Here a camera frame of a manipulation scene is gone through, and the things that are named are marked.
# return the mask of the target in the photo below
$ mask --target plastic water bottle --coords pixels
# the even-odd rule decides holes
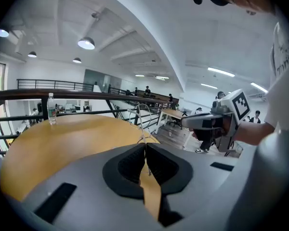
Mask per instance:
[[[49,98],[47,101],[47,110],[48,110],[48,120],[51,125],[57,123],[57,114],[56,114],[56,105],[53,99],[53,93],[49,93]]]

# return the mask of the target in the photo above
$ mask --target ceiling light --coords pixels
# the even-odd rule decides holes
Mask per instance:
[[[7,29],[0,28],[0,37],[6,38],[9,35]]]
[[[211,67],[208,67],[208,70],[214,71],[214,72],[217,72],[217,73],[220,73],[220,74],[223,74],[223,75],[228,75],[230,77],[234,77],[235,76],[234,74],[230,74],[228,72],[225,72],[225,71],[222,71],[222,70],[219,70],[219,69],[215,69],[215,68],[211,68]]]
[[[28,54],[28,57],[37,57],[37,54],[34,52],[34,51],[31,51],[29,54]]]
[[[76,57],[74,60],[73,60],[74,63],[77,63],[77,64],[80,64],[81,63],[81,59]]]
[[[257,84],[255,84],[254,82],[252,82],[251,83],[251,85],[252,86],[254,86],[254,87],[256,87],[256,88],[258,88],[259,90],[261,90],[261,91],[263,91],[263,92],[265,92],[265,93],[267,93],[268,91],[266,90],[266,89],[264,89],[263,87],[261,87],[261,86],[258,86]]]
[[[206,85],[206,84],[201,84],[201,85],[205,86],[205,87],[211,87],[211,88],[217,89],[217,87],[209,86],[209,85]]]
[[[163,76],[156,76],[156,78],[160,78],[160,79],[169,79],[169,77],[163,77]]]
[[[84,37],[78,41],[78,45],[86,50],[93,50],[95,48],[95,44],[92,38]]]

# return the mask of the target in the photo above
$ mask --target person's arm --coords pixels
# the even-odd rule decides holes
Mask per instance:
[[[236,131],[234,140],[258,145],[265,136],[273,133],[274,130],[275,128],[268,123],[242,122]]]

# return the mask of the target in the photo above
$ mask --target wooden desk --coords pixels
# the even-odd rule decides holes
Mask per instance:
[[[181,119],[181,118],[182,118],[182,115],[183,115],[183,113],[182,113],[181,111],[179,111],[179,110],[172,110],[172,109],[164,109],[164,110],[162,110],[162,111],[161,111],[161,114],[160,114],[160,117],[162,117],[163,114],[166,115],[166,121],[165,121],[165,123],[164,123],[164,126],[165,126],[166,123],[167,123],[168,116],[172,116],[172,117],[174,117],[174,118]],[[155,134],[158,133],[158,129],[159,129],[159,126],[160,126],[160,121],[161,121],[161,118],[158,120],[158,125],[157,125],[157,127],[156,127],[156,129],[155,129]]]
[[[137,128],[126,121],[102,115],[60,116],[54,126],[49,121],[38,123],[23,132],[8,150],[1,167],[1,190],[22,201],[36,185],[69,163],[116,147],[136,144],[142,133]],[[153,136],[146,140],[158,143]],[[141,186],[146,196],[143,177]],[[156,188],[156,184],[153,182],[159,192],[153,194],[157,193],[156,197],[160,199],[160,188]],[[156,206],[153,212],[158,215]]]

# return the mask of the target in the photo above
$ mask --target desk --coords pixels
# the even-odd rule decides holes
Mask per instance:
[[[167,123],[168,116],[171,116],[171,117],[174,117],[174,118],[177,118],[177,119],[181,120],[182,115],[183,115],[183,113],[181,111],[179,111],[179,110],[172,110],[172,109],[164,109],[164,110],[162,110],[161,113],[160,113],[160,119],[158,120],[158,125],[157,125],[157,127],[155,129],[155,134],[158,133],[158,128],[159,128],[159,125],[160,125],[160,121],[162,120],[162,116],[164,114],[166,115],[166,121],[164,123],[164,126]]]
[[[1,190],[18,201],[43,180],[88,155],[135,144],[141,130],[102,115],[65,115],[51,126],[43,121],[23,132],[11,145],[1,167]],[[155,138],[147,142],[157,142]]]

